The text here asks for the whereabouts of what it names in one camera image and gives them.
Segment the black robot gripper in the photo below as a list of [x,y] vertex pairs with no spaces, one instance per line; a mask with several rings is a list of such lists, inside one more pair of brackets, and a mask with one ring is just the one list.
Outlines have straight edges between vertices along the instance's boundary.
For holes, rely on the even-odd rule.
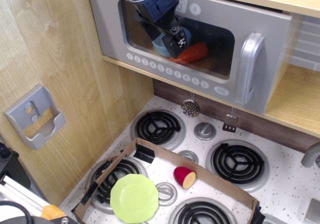
[[187,49],[184,29],[175,17],[179,0],[129,0],[136,12],[134,18],[140,23],[151,40],[164,34],[162,42],[172,58]]

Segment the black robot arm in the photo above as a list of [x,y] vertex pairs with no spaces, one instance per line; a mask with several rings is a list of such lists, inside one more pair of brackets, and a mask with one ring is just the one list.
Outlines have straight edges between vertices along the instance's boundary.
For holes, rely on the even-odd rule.
[[162,41],[170,57],[177,58],[187,49],[184,28],[175,16],[179,0],[128,0],[136,9],[140,22],[151,40],[164,34]]

